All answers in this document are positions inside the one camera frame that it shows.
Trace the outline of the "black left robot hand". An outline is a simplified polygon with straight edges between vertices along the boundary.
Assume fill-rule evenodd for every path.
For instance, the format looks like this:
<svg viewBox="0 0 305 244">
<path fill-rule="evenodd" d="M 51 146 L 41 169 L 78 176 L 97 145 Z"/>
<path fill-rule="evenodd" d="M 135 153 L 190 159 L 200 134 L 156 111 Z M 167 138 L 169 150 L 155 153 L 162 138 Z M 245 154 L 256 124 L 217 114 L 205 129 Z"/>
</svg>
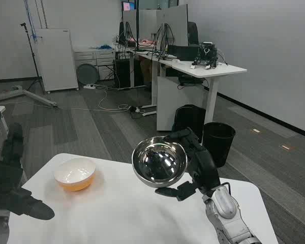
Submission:
<svg viewBox="0 0 305 244">
<path fill-rule="evenodd" d="M 0 160 L 0 209 L 19 216 L 27 215 L 39 220 L 51 220 L 55 216 L 54 211 L 43 201 L 35 199 L 31 191 L 20 187 L 23 175 L 20 162 L 23 143 L 21 125 L 11 124 L 7 138 L 3 142 Z"/>
</svg>

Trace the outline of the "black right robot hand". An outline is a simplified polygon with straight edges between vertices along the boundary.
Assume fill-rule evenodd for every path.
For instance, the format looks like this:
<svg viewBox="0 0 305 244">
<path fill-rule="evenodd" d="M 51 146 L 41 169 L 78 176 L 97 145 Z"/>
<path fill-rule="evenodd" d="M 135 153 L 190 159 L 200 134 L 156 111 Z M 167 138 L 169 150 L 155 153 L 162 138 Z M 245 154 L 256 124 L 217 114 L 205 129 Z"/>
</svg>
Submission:
<svg viewBox="0 0 305 244">
<path fill-rule="evenodd" d="M 156 194 L 174 197 L 184 201 L 196 193 L 198 189 L 203 195 L 212 196 L 213 189 L 220 186 L 220 178 L 215 162 L 210 152 L 199 143 L 199 137 L 190 129 L 172 132 L 164 137 L 167 142 L 180 144 L 187 156 L 188 165 L 186 172 L 192 182 L 185 182 L 174 188 L 158 188 Z"/>
</svg>

